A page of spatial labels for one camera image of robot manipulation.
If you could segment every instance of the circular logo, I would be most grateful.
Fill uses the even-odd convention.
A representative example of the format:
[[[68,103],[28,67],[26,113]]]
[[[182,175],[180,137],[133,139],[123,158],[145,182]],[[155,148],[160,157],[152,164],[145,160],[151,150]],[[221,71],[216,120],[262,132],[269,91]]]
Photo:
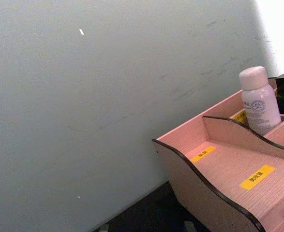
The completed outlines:
[[[264,101],[256,100],[251,103],[250,107],[252,110],[259,112],[263,111],[266,108],[266,104],[264,103]]]

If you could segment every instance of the wooden desk organizer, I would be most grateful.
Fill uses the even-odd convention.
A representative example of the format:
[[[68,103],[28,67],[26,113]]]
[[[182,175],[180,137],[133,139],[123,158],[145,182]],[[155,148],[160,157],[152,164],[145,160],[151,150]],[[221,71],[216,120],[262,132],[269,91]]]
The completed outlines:
[[[154,139],[178,201],[212,232],[284,232],[284,121],[237,122],[241,91]]]

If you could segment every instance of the bottle cap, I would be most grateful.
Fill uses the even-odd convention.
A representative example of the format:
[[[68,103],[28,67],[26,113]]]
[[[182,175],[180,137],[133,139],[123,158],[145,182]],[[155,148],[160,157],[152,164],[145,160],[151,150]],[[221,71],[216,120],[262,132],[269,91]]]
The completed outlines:
[[[262,88],[269,83],[267,71],[261,66],[241,71],[239,74],[239,80],[242,89],[245,91]]]

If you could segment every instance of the small drawer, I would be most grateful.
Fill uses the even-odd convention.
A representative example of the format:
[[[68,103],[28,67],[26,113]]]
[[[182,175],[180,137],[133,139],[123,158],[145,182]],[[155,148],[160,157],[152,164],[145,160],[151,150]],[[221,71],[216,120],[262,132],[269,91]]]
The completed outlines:
[[[260,220],[266,232],[284,231],[284,199],[277,203]]]

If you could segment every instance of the white wall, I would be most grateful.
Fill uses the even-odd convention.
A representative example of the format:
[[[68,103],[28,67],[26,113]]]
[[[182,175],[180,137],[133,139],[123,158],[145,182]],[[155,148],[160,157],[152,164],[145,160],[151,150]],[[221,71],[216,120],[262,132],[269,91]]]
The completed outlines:
[[[243,0],[0,1],[0,231],[91,230],[164,183],[150,140],[265,64],[255,25]]]

